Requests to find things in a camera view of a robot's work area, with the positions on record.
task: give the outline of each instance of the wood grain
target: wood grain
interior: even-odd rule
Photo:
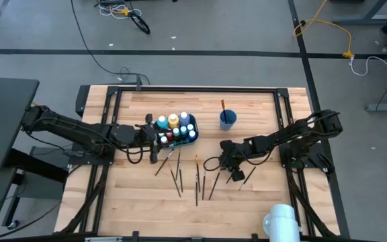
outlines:
[[[83,115],[84,122],[101,121],[106,89],[107,86],[104,85],[91,86]],[[294,119],[307,117],[311,111],[306,90],[289,88],[289,92]],[[219,129],[222,99],[227,109],[237,113],[236,124],[227,132]],[[118,124],[143,124],[146,114],[151,113],[157,118],[160,115],[168,116],[182,111],[196,117],[200,136],[196,143],[181,149],[184,191],[181,198],[167,166],[155,177],[156,170],[169,151],[163,150],[159,153],[159,162],[156,165],[149,163],[148,154],[138,165],[130,164],[125,154],[118,151],[107,179],[99,235],[131,236],[133,231],[140,231],[140,236],[153,237],[249,238],[252,233],[257,233],[260,238],[266,238],[262,229],[264,216],[274,204],[290,204],[286,173],[280,167],[278,150],[273,151],[269,161],[256,168],[241,191],[238,189],[242,182],[230,181],[225,184],[230,174],[222,171],[211,200],[207,199],[217,171],[207,172],[205,200],[199,200],[198,207],[195,206],[194,190],[195,155],[199,157],[202,182],[203,162],[208,157],[221,154],[221,140],[232,139],[234,142],[241,142],[243,138],[277,131],[272,95],[125,91],[122,93]],[[178,152],[177,149],[168,160],[174,172]],[[211,161],[208,167],[216,164],[217,161]],[[252,166],[242,163],[241,169],[248,174]],[[68,178],[55,231],[66,226],[82,205],[89,172],[90,167],[84,166]],[[305,175],[310,203],[330,230],[338,233],[337,219],[325,175],[317,169],[306,169]]]

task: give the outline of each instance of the blue paint cup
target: blue paint cup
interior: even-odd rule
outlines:
[[[220,113],[220,129],[223,131],[230,130],[232,125],[235,124],[237,121],[237,114],[232,110],[225,110]]]

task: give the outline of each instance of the paint bottle cap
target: paint bottle cap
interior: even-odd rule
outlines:
[[[187,118],[187,112],[182,112],[182,113],[180,114],[180,117],[181,117],[181,118]]]
[[[171,114],[171,115],[169,116],[169,119],[170,119],[171,121],[176,121],[176,120],[177,120],[177,115]]]

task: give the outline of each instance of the concrete floor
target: concrete floor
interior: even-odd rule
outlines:
[[[296,39],[291,37],[293,25],[287,1],[134,2],[151,26],[150,36],[140,32],[130,20],[101,16],[92,7],[93,0],[74,2],[90,49],[299,52]],[[320,18],[332,20],[334,15],[359,13],[372,2],[330,2]],[[320,3],[295,0],[300,19],[312,17]],[[387,13],[387,4],[380,13]],[[347,29],[353,35],[354,53],[378,54],[386,48],[387,54],[387,36],[380,33],[379,26]],[[342,53],[347,49],[348,37],[334,27],[315,24],[304,35],[304,41],[309,53]],[[0,49],[15,48],[83,50],[69,1],[11,0],[0,18]],[[113,71],[125,66],[131,72],[144,73],[153,85],[307,87],[301,58],[106,55],[97,59]],[[364,111],[387,88],[387,67],[373,60],[370,74],[358,77],[347,63],[342,59],[310,59],[320,105],[322,109],[339,111],[345,129],[331,140],[331,148],[351,237],[387,241],[387,113]],[[363,72],[365,60],[356,60],[355,69]],[[34,101],[73,118],[77,118],[74,105],[80,85],[118,82],[116,76],[102,71],[87,55],[0,54],[0,77],[40,80]],[[69,144],[48,133],[37,137]],[[15,148],[25,152],[33,145],[43,147],[22,133],[15,142]],[[27,223],[56,203],[23,199],[15,217]],[[11,237],[50,234],[56,216],[55,210]]]

